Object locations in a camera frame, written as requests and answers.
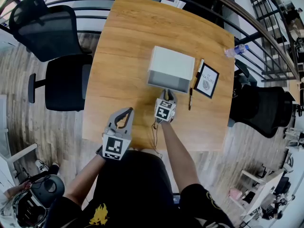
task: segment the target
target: black pen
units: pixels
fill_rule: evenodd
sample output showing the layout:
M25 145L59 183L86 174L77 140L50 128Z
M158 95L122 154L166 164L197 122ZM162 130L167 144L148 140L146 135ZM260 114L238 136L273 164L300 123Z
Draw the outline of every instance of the black pen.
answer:
M190 88L189 111L191 110L191 106L192 106L192 88Z

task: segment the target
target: black picture frame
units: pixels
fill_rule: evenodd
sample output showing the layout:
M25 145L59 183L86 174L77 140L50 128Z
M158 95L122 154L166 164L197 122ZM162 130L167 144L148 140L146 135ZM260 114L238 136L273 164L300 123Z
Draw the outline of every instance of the black picture frame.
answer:
M199 84L200 78L201 78L201 76L202 76L202 74L203 74L204 67L208 67L210 70L212 70L213 72L215 72L215 73L217 74L217 77L216 77L216 79L215 79L214 87L213 87L213 89L212 89L211 95L208 95L208 94L206 94L205 92L203 92L203 91L201 91L200 89L198 89L198 84ZM217 86L217 83L218 83L218 79L219 79L219 73L218 73L218 71L214 70L213 68L211 68L210 66L208 66L206 63L204 63L203 66L202 66L202 68L201 68L201 70L200 70L199 75L197 76L197 80L196 80L196 82L195 82L195 85L194 85L194 88L193 88L193 89L196 90L196 91L198 91L198 92L200 92L200 93L202 93L203 95L209 97L210 99L212 99L212 96L213 96L215 87Z

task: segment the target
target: wooden floor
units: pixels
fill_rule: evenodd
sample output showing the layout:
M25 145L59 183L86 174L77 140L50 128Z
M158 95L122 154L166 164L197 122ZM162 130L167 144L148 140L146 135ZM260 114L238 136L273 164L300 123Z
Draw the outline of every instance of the wooden floor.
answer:
M93 52L99 35L80 34L79 41ZM100 143L82 139L83 112L54 112L45 108L44 87L36 90L36 102L28 102L28 79L36 73L37 80L45 77L47 62L42 63L28 53L23 45L0 51L0 94L8 96L7 121L12 154L37 143L33 153L16 166L24 166L34 175L34 165L40 159L50 165L60 165L59 176L67 185L94 156ZM254 173L262 163L277 170L282 162L286 142L283 129L267 139L249 126L237 123L229 128L223 152L192 152L201 184L228 214L235 225L240 223L241 210L228 198L229 189L237 186L242 169ZM168 156L163 161L177 192Z

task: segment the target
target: wooden table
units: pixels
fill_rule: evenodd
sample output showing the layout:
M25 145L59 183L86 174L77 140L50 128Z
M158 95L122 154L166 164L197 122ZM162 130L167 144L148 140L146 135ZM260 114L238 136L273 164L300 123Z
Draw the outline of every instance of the wooden table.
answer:
M132 143L152 148L151 125L161 88L147 85L154 46L195 57L191 86L201 59L219 72L213 98L193 91L176 93L176 117L172 126L191 151L221 151L225 138L233 89L234 59L224 49L234 37L219 26L187 11L151 0L116 0L95 52L85 100L83 138L102 143L102 133L112 113L133 107ZM164 149L161 127L157 148Z

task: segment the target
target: black t-shirt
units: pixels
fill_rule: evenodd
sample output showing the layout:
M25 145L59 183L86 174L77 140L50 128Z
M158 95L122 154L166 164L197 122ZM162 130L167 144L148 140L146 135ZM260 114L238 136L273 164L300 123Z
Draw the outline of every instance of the black t-shirt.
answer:
M201 185L186 187L175 205L165 166L155 155L128 151L100 171L93 199L82 211L71 200L57 199L45 228L206 227L213 222L232 228L227 215Z

